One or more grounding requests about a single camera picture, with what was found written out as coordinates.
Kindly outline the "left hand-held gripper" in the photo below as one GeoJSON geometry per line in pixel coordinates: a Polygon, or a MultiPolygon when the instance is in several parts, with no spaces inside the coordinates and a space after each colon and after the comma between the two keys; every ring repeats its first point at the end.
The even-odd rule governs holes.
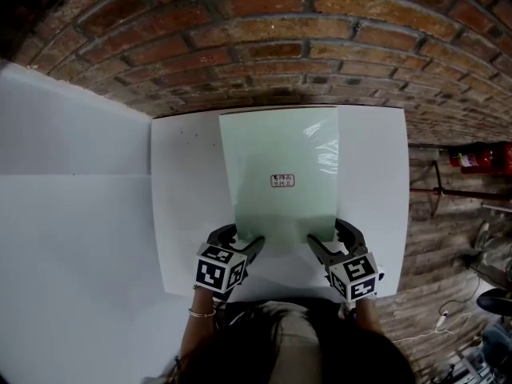
{"type": "Polygon", "coordinates": [[[265,245],[263,236],[257,237],[240,250],[234,247],[237,227],[233,224],[212,231],[195,256],[194,278],[197,286],[217,294],[227,294],[243,282],[246,268],[265,245]]]}

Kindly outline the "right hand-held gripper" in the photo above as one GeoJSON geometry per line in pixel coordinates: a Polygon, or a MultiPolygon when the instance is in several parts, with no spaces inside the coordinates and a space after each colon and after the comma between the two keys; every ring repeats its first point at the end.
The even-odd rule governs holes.
{"type": "Polygon", "coordinates": [[[337,218],[335,229],[338,240],[349,255],[331,252],[315,236],[307,235],[307,244],[315,257],[326,267],[330,285],[344,302],[356,302],[376,296],[386,268],[377,265],[372,253],[368,253],[362,232],[345,220],[337,218]]]}

